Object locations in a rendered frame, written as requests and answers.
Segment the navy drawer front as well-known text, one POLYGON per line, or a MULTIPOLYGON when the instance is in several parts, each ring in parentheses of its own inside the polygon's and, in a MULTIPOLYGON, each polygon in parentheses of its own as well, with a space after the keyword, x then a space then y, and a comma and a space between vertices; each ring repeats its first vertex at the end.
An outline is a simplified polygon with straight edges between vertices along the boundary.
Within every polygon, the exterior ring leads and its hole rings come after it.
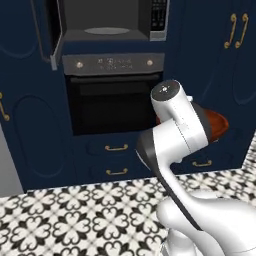
POLYGON ((78 136, 73 140, 74 156, 82 159, 89 157, 117 157, 133 155, 135 153, 138 137, 138 132, 78 136), (111 147, 122 147, 124 144, 128 144, 129 147, 127 150, 105 150, 106 145, 111 147))
POLYGON ((79 180, 84 183, 103 183, 154 176, 138 159, 126 157, 84 159, 77 165, 77 175, 79 180), (124 168, 128 169, 125 175, 109 176, 106 174, 107 169, 119 172, 124 168))

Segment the glass microwave turntable plate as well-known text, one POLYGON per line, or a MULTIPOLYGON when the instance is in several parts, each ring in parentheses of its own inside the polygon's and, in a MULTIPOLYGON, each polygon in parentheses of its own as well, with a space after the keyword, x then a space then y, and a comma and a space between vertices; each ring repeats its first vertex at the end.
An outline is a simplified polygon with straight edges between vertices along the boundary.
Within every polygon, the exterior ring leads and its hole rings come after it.
POLYGON ((86 33, 93 35, 119 35, 126 34, 130 32, 127 28, 119 28, 119 27, 94 27, 88 28, 84 30, 86 33))

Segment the grey microwave oven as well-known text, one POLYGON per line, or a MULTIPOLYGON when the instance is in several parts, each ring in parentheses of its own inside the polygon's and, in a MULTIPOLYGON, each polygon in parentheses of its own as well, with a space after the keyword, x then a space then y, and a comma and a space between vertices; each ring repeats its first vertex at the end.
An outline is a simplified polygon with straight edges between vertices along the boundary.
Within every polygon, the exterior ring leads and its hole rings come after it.
POLYGON ((64 41, 164 41, 169 0, 62 0, 64 41), (94 27, 127 28, 119 35, 93 35, 94 27))

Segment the orange bowl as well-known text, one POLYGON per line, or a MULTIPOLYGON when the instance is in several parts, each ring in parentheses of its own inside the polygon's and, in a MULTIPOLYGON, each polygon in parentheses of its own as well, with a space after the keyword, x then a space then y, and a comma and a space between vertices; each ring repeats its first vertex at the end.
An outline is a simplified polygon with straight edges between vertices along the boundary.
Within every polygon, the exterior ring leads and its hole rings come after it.
MULTIPOLYGON (((204 109, 198 104, 192 104, 192 116, 197 119, 197 123, 201 125, 201 130, 204 131, 209 143, 218 140, 228 129, 229 123, 224 116, 209 109, 204 109)), ((168 119, 173 119, 183 133, 186 140, 190 140, 193 136, 194 125, 188 126, 187 114, 174 114, 168 112, 168 119)))

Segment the black built-in oven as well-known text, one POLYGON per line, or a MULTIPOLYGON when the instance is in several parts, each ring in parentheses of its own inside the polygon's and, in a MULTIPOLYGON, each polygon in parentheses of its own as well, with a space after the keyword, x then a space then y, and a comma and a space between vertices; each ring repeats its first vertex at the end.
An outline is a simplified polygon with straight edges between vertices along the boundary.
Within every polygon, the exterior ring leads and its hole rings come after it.
POLYGON ((162 53, 62 57, 74 135, 120 133, 156 124, 150 92, 162 81, 162 53), (78 69, 80 61, 83 68, 78 69))

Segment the navy cupboard door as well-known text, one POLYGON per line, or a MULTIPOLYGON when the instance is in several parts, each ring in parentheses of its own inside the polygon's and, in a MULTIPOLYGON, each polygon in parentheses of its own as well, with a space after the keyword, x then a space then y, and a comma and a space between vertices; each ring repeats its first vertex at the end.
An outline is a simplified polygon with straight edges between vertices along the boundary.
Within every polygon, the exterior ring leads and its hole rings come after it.
POLYGON ((25 190, 72 185, 76 181, 63 78, 56 72, 9 74, 10 145, 25 190))
POLYGON ((173 78, 197 103, 210 94, 239 7, 240 0, 185 0, 173 78))
POLYGON ((242 15, 249 16, 246 35, 239 49, 236 93, 246 127, 256 129, 256 0, 242 0, 242 15))

